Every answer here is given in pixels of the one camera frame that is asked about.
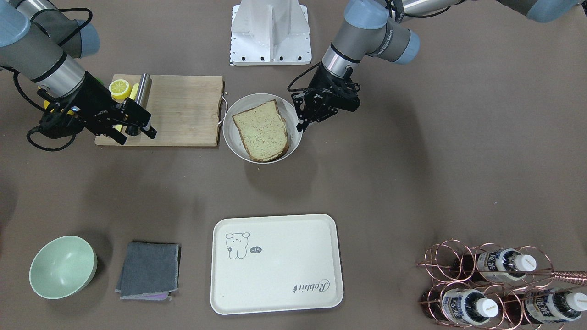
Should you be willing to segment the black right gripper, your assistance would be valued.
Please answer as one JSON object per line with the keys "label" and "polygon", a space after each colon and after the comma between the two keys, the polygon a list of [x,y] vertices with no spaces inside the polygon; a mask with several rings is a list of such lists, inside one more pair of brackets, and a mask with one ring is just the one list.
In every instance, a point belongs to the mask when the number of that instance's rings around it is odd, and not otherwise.
{"label": "black right gripper", "polygon": [[[86,73],[80,86],[64,97],[52,97],[46,88],[39,88],[38,96],[48,102],[39,124],[27,132],[27,141],[46,152],[58,152],[72,144],[77,134],[87,129],[95,136],[106,136],[119,145],[127,137],[115,129],[115,125],[138,128],[136,137],[155,139],[157,130],[151,126],[151,113],[134,100],[114,100],[108,88],[97,86],[94,77]],[[40,133],[50,139],[71,138],[59,148],[47,148],[33,141],[32,135]]]}

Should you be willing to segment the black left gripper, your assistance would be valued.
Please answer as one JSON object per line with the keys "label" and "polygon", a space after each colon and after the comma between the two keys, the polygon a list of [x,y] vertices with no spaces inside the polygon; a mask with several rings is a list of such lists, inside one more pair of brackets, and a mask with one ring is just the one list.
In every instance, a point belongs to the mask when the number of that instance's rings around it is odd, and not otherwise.
{"label": "black left gripper", "polygon": [[[303,75],[317,69],[306,88],[291,88]],[[343,77],[330,73],[323,63],[317,63],[298,75],[288,86],[298,117],[296,130],[304,133],[314,122],[321,122],[339,110],[355,111],[360,106],[358,91],[360,84],[350,79],[354,69],[343,69]]]}

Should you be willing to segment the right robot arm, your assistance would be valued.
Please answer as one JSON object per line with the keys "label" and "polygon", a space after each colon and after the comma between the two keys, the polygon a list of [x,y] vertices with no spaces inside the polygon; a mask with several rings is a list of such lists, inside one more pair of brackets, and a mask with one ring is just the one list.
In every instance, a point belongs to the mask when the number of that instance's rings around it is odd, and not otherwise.
{"label": "right robot arm", "polygon": [[69,138],[87,129],[118,144],[127,137],[117,129],[126,126],[132,135],[156,137],[152,115],[129,92],[115,96],[94,75],[78,63],[79,58],[94,55],[100,38],[91,21],[92,11],[84,7],[60,9],[50,0],[3,0],[1,2],[1,69],[12,72],[13,83],[30,102],[19,84],[19,76],[37,86],[37,94],[48,104],[40,107],[42,117],[27,133],[28,142],[46,152],[32,135],[50,139]]}

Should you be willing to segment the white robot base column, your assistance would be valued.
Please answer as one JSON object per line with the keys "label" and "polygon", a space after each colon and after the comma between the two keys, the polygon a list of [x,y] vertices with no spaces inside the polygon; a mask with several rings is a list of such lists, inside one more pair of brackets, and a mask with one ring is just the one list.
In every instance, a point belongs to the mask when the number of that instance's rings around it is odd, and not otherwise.
{"label": "white robot base column", "polygon": [[299,1],[242,0],[232,7],[231,13],[231,65],[311,63],[308,8]]}

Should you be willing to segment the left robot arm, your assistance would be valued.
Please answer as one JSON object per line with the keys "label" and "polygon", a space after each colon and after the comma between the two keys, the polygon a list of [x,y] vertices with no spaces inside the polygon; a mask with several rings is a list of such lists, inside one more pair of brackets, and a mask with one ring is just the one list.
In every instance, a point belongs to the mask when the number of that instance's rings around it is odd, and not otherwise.
{"label": "left robot arm", "polygon": [[337,34],[319,62],[306,87],[287,90],[297,118],[296,130],[303,133],[340,111],[362,107],[360,84],[352,79],[364,58],[379,58],[405,65],[415,59],[421,40],[404,22],[428,19],[461,6],[461,0],[350,0],[344,7]]}

